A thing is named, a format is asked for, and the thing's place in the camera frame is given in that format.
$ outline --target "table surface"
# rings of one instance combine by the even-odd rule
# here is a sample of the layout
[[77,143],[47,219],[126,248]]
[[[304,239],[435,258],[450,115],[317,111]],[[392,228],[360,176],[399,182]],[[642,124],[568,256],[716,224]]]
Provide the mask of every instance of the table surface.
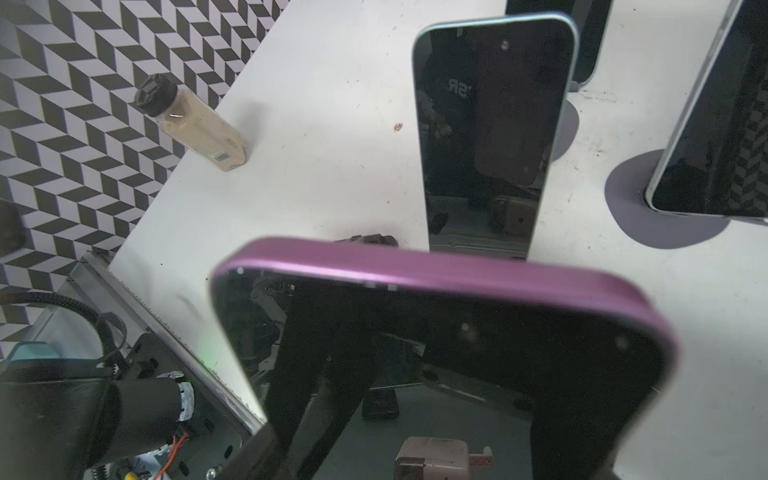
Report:
[[[293,0],[217,110],[253,145],[249,162],[225,174],[187,154],[114,258],[112,273],[257,415],[210,271],[274,234],[387,233],[425,250],[412,42],[504,3]],[[531,261],[627,277],[680,335],[677,377],[618,456],[623,480],[768,478],[768,227],[731,222],[656,250],[621,231],[603,194],[622,161],[666,146],[727,3],[614,0],[597,72],[569,94],[579,132],[551,165],[531,245]]]

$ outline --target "purple smartphone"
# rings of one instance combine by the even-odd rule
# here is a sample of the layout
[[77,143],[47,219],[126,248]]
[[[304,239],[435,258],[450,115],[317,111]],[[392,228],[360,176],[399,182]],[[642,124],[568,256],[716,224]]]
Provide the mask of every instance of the purple smartphone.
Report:
[[[668,322],[643,295],[589,270],[267,238],[225,260],[211,291],[247,370],[262,358],[254,330],[268,330],[266,310],[280,311],[264,403],[270,451],[297,478],[311,478],[387,369],[387,342],[411,352],[419,381],[528,415],[536,480],[604,471],[677,358]],[[245,445],[233,463],[258,462],[255,451],[263,446]]]

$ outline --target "black cylinder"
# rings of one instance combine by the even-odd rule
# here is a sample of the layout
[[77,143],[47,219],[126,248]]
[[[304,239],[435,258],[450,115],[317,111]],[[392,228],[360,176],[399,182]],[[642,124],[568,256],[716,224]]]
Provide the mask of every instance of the black cylinder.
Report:
[[181,394],[170,378],[112,382],[89,465],[160,448],[176,430]]

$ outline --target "bottle cap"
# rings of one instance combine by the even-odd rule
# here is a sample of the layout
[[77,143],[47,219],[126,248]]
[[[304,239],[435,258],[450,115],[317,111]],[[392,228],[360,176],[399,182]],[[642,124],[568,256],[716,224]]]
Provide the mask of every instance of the bottle cap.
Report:
[[176,99],[179,87],[162,74],[147,77],[136,90],[136,107],[150,117],[156,117],[166,111]]

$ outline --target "bottle label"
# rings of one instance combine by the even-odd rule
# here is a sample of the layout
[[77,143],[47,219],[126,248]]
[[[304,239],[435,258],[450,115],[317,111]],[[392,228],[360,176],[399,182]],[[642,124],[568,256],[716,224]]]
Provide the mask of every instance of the bottle label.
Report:
[[230,155],[225,151],[218,151],[214,154],[214,160],[217,162],[223,162],[229,157]]

